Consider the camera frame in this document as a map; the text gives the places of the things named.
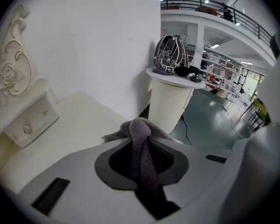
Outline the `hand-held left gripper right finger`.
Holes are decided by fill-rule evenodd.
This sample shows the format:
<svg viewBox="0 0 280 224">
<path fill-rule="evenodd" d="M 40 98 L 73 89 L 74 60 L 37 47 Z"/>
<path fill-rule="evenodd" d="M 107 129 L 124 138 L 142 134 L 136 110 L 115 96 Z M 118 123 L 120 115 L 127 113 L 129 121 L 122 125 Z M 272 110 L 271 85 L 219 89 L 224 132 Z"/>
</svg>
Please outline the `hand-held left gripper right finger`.
<svg viewBox="0 0 280 224">
<path fill-rule="evenodd" d="M 237 145 L 232 150 L 194 147 L 157 138 L 184 154 L 189 167 L 178 183 L 164 186 L 166 198 L 179 210 L 159 224 L 219 224 L 222 207 L 237 175 Z"/>
</svg>

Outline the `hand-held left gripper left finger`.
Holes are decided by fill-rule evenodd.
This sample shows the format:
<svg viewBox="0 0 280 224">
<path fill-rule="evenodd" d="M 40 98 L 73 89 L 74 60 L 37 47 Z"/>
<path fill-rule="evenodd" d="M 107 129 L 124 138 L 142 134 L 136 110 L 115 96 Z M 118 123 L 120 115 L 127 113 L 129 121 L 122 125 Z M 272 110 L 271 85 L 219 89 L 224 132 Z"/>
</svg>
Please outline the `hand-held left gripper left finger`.
<svg viewBox="0 0 280 224">
<path fill-rule="evenodd" d="M 49 217 L 63 224 L 151 224 L 155 218 L 133 191 L 115 190 L 96 174 L 98 156 L 125 141 L 108 142 L 71 153 L 32 179 L 19 195 L 31 204 L 55 178 L 70 183 Z"/>
</svg>

